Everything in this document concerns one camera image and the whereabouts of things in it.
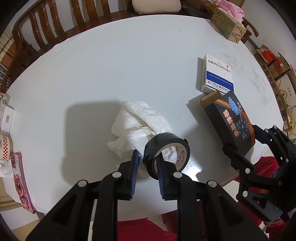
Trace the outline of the black tape roll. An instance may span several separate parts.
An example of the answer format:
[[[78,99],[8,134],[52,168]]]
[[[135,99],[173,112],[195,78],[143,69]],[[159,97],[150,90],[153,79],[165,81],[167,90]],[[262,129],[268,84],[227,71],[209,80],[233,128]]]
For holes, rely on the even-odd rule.
[[[179,138],[173,133],[160,133],[149,140],[145,145],[143,162],[148,174],[156,180],[158,180],[156,157],[159,154],[181,172],[189,161],[190,147],[186,139]]]

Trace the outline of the stacked cardboard boxes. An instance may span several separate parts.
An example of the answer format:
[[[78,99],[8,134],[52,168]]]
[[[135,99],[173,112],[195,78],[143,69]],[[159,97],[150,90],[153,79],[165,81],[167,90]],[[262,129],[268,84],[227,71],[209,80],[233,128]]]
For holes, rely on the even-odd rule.
[[[283,131],[290,140],[294,141],[295,68],[282,54],[274,54],[266,45],[256,49],[254,56],[273,89],[283,119]]]

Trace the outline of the pink hair clip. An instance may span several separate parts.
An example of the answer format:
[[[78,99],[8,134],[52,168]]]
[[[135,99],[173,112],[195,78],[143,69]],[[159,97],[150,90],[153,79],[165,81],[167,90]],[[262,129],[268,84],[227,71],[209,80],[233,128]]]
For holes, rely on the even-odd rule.
[[[22,154],[21,152],[11,153],[10,158],[15,189],[21,201],[21,205],[30,213],[35,214],[36,209],[30,198],[29,190],[26,184],[25,173],[23,171]]]

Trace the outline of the red checkered tape roll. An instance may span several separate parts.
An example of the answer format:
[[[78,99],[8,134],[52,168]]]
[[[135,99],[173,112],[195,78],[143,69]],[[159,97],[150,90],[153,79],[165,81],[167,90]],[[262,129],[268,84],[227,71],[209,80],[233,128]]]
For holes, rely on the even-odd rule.
[[[0,135],[0,158],[1,160],[9,160],[13,152],[13,142],[10,137]]]

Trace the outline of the long wooden bench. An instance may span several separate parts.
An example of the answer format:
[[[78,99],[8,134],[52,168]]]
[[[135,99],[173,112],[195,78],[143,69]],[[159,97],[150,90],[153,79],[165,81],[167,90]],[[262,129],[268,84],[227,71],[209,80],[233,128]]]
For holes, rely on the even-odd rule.
[[[139,16],[132,1],[125,1],[125,5],[126,9],[111,12],[108,1],[70,1],[74,27],[65,30],[56,1],[34,3],[16,21],[12,32],[1,36],[1,92],[5,93],[24,70],[55,45],[99,25]]]

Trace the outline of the person's red trousers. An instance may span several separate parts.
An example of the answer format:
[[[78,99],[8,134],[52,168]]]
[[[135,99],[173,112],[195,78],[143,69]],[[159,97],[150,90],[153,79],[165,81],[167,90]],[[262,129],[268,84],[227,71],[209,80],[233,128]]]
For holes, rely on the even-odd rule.
[[[279,168],[274,156],[261,157],[259,161],[254,165],[257,175],[262,177],[271,178],[272,174]],[[263,221],[252,211],[250,211],[240,201],[237,202],[240,208],[255,222],[257,226],[260,226]],[[203,235],[205,231],[204,221],[202,220],[202,206],[200,203],[196,203],[197,217],[185,217],[185,220],[181,220],[181,211],[172,211],[162,214],[163,223],[166,225],[168,231],[162,230],[158,225],[148,220],[148,218],[121,221],[117,224],[118,240],[178,240],[181,235],[188,235],[189,228],[193,228],[193,234],[185,240],[196,240],[197,237],[205,239]],[[269,234],[268,240],[280,240],[283,232],[285,231],[288,222],[281,220],[272,222],[272,224],[265,224],[266,233]]]

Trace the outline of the brown kraft paper carton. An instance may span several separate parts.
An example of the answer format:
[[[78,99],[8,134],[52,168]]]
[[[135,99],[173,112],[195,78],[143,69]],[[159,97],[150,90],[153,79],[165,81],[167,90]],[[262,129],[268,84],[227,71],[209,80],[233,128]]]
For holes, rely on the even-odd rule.
[[[215,9],[211,22],[227,40],[234,43],[239,43],[247,30],[241,22],[221,8]]]

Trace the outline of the pink plastic bag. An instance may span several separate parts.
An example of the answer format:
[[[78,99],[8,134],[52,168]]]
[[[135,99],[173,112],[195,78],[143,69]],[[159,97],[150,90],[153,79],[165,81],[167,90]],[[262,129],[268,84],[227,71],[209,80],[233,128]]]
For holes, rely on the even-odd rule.
[[[223,9],[225,12],[229,13],[234,18],[236,18],[236,20],[242,23],[245,14],[241,7],[225,0],[217,0],[215,1],[215,5],[217,5],[217,7]]]

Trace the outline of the white blue medicine box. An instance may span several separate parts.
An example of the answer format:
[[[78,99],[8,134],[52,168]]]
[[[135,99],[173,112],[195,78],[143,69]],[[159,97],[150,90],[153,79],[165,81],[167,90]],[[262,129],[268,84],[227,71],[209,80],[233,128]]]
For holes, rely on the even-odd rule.
[[[209,54],[198,58],[196,89],[205,94],[219,91],[222,95],[234,91],[230,65]]]

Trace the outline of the white tissue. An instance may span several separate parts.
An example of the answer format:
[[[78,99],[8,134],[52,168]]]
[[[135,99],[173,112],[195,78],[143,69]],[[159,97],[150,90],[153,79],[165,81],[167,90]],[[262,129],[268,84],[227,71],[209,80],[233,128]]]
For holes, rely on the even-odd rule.
[[[173,133],[167,119],[152,110],[143,101],[124,101],[111,128],[117,140],[107,143],[121,159],[127,161],[134,150],[140,154],[138,173],[142,178],[149,176],[143,162],[145,145],[160,133]]]

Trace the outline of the beige seat cushion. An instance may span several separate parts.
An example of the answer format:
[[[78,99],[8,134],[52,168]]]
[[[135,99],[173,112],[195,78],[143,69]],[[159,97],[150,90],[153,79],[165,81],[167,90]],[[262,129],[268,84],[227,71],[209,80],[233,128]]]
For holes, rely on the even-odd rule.
[[[179,0],[132,0],[132,6],[141,15],[178,13],[182,8]]]

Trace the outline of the black orange cardboard box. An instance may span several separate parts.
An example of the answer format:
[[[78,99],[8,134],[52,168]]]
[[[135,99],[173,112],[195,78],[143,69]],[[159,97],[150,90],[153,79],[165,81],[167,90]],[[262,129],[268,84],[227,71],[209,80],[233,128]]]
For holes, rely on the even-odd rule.
[[[253,126],[233,91],[214,91],[200,101],[223,145],[230,144],[241,155],[255,145]]]

